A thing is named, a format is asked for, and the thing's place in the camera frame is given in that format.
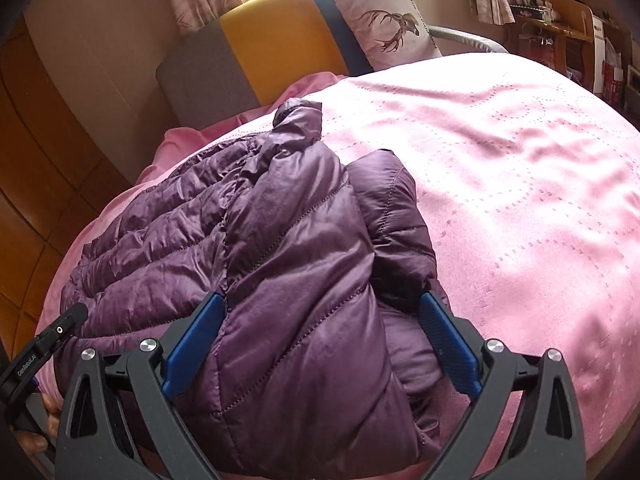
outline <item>dotted pattern on bedspread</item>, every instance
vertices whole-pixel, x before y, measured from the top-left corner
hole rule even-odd
[[[562,350],[596,453],[640,400],[638,132],[558,73],[501,54],[401,66],[308,98],[323,102],[323,140],[343,163],[388,148],[414,176],[457,314],[514,351]],[[446,438],[465,399],[442,384],[438,402]]]

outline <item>silver screw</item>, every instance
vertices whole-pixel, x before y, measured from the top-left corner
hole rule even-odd
[[[86,350],[82,350],[82,354],[80,355],[82,361],[90,361],[95,357],[95,350],[93,348],[87,348]]]
[[[498,339],[489,339],[489,341],[486,342],[486,347],[489,349],[489,352],[499,354],[504,350],[504,343]]]
[[[546,355],[552,361],[556,361],[556,362],[562,361],[562,352],[559,350],[556,350],[555,348],[550,348],[546,353]]]
[[[140,343],[140,349],[143,352],[152,352],[158,346],[158,341],[155,339],[145,339],[142,343]]]

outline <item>headboard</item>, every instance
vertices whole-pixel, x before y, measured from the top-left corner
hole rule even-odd
[[[188,37],[156,78],[180,124],[201,130],[316,72],[372,72],[334,1],[250,0]]]

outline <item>fingernail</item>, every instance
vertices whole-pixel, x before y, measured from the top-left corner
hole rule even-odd
[[[47,439],[46,439],[46,438],[44,438],[44,437],[43,437],[43,436],[41,436],[41,435],[39,435],[39,436],[37,436],[36,438],[34,438],[34,439],[33,439],[33,443],[36,445],[36,447],[37,447],[38,449],[42,449],[42,450],[47,449],[47,446],[49,445],[49,444],[47,443]]]

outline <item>white pillow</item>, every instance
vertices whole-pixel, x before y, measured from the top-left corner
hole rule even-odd
[[[373,67],[440,57],[413,0],[334,0]]]

